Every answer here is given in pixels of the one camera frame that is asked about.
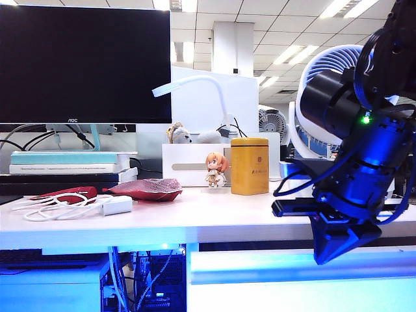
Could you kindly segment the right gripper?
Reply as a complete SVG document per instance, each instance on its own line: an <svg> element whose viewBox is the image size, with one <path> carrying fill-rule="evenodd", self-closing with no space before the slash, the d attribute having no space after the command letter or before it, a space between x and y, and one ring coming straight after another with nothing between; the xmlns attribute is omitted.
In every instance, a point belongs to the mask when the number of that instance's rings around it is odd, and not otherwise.
<svg viewBox="0 0 416 312"><path fill-rule="evenodd" d="M341 154L322 174L291 190L274 191L275 197L288 196L313 185L312 211L328 211L349 220L379 224L385 193L394 174L414 146L413 122L371 122L355 126L341 144ZM310 216L314 259L326 264L351 247L378 239L382 231L373 223L356 224L347 220L327 220Z"/></svg>

